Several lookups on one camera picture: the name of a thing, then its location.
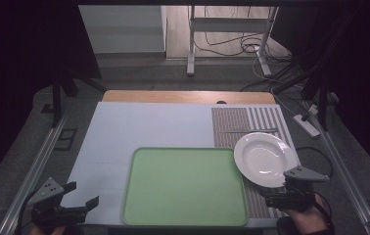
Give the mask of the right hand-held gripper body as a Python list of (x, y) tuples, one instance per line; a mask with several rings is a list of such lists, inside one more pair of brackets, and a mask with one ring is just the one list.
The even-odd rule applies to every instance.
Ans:
[(292, 180), (293, 192), (276, 192), (265, 199), (269, 208), (277, 210), (294, 210), (304, 212), (311, 208), (315, 202), (313, 184), (317, 182), (327, 182), (330, 178), (327, 175), (313, 171), (304, 166), (296, 166), (284, 172), (285, 178)]

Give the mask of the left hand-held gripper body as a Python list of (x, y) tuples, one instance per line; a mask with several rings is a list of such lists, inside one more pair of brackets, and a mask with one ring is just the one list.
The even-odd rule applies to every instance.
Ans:
[(32, 205), (32, 222), (41, 229), (83, 223), (88, 211), (82, 207), (66, 208), (61, 205), (64, 186), (52, 177), (48, 178), (29, 199)]

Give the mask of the white plate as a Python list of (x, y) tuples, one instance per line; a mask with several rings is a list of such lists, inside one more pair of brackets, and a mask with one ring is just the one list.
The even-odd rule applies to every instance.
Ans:
[(267, 133), (250, 133), (234, 147), (234, 160), (240, 172), (252, 183), (279, 188), (284, 172), (300, 164), (294, 150), (283, 140)]

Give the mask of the person's left hand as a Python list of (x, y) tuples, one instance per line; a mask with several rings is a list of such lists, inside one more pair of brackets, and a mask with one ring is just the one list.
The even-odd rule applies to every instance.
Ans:
[(37, 226), (33, 226), (29, 230), (28, 235), (64, 235), (65, 231), (66, 231), (66, 228), (64, 226), (61, 226), (61, 227), (54, 228), (51, 233), (46, 233), (41, 228)]

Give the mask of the person's right hand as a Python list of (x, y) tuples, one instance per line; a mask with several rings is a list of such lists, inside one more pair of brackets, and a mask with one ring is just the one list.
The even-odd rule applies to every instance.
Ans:
[(279, 235), (334, 235), (331, 208), (319, 197), (306, 211), (284, 210), (284, 213), (287, 216), (277, 222)]

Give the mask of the dark floor plate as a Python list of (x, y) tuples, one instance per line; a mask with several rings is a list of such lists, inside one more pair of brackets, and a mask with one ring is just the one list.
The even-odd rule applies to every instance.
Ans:
[(75, 139), (77, 129), (76, 128), (65, 128), (61, 131), (54, 150), (55, 151), (69, 151)]

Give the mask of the white power strip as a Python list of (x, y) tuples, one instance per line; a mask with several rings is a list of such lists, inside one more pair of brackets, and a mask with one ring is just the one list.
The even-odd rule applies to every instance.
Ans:
[(311, 138), (316, 138), (320, 132), (308, 121), (308, 116), (296, 115), (293, 117), (297, 123)]

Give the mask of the striped grey placemat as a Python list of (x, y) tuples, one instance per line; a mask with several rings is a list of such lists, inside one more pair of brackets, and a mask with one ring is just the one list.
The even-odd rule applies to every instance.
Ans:
[[(213, 141), (216, 147), (230, 148), (234, 151), (237, 141), (243, 136), (256, 132), (267, 133), (283, 140), (298, 157), (281, 108), (277, 105), (218, 107), (211, 110), (211, 116)], [(279, 188), (266, 188), (252, 183), (243, 174), (242, 178), (250, 219), (277, 219), (284, 215), (282, 211), (269, 208), (259, 194), (260, 190), (283, 192), (284, 185)]]

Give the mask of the green tray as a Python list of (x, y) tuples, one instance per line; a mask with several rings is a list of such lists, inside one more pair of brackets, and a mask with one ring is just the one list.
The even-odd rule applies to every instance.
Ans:
[(227, 148), (139, 148), (122, 221), (150, 226), (243, 226), (244, 183)]

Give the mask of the light blue table mat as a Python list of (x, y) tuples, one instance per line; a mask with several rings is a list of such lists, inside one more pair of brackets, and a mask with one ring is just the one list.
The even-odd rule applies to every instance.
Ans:
[[(150, 226), (122, 221), (134, 152), (139, 148), (224, 148), (214, 145), (211, 110), (252, 106), (258, 105), (99, 103), (69, 176), (77, 189), (64, 197), (64, 206), (99, 197), (98, 207), (87, 215), (88, 224)], [(249, 218), (245, 225), (235, 227), (272, 228), (277, 219)]]

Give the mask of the black tripod stand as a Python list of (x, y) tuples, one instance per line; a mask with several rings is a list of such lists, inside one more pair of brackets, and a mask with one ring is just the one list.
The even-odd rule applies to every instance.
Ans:
[(52, 107), (50, 108), (53, 114), (52, 128), (55, 128), (62, 119), (62, 95), (64, 91), (68, 97), (76, 97), (78, 88), (75, 80), (81, 80), (85, 84), (95, 88), (96, 90), (105, 93), (107, 88), (94, 78), (101, 79), (101, 72), (97, 65), (93, 66), (48, 66), (43, 71), (52, 85)]
[(324, 131), (327, 131), (327, 96), (329, 93), (329, 73), (327, 65), (324, 63), (317, 63), (309, 70), (304, 71), (301, 75), (276, 88), (272, 88), (271, 92), (273, 94), (281, 93), (304, 80), (306, 81), (306, 85), (302, 89), (301, 98), (303, 100), (311, 100), (315, 95), (318, 95), (318, 123)]

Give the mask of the white cabinet panel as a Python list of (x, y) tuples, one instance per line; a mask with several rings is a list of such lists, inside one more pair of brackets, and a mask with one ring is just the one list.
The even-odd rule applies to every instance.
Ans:
[(159, 53), (165, 51), (165, 6), (79, 6), (93, 51)]

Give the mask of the aluminium rail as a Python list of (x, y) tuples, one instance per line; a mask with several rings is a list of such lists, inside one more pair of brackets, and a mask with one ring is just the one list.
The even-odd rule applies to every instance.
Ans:
[(321, 132), (320, 140), (331, 159), (336, 174), (354, 207), (362, 228), (370, 235), (370, 156), (330, 112), (327, 129), (312, 115), (309, 120)]
[(64, 113), (62, 119), (55, 128), (48, 125), (48, 131), (41, 137), (41, 145), (36, 150), (30, 166), (25, 172), (24, 178), (20, 181), (17, 194), (8, 207), (3, 220), (0, 223), (0, 235), (14, 235), (16, 229), (21, 229), (24, 210), (27, 205), (26, 197), (36, 188), (42, 171), (53, 152), (56, 141), (63, 130), (69, 114)]

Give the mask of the white metal stand frame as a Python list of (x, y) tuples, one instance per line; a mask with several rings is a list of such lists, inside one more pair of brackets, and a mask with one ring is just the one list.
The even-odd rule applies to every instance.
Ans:
[(262, 35), (260, 45), (255, 47), (256, 57), (265, 76), (271, 75), (271, 70), (266, 63), (265, 49), (271, 33), (277, 7), (270, 7), (266, 19), (240, 19), (240, 18), (196, 18), (195, 7), (191, 7), (189, 17), (189, 50), (187, 57), (187, 75), (195, 73), (195, 33), (196, 32), (252, 32)]

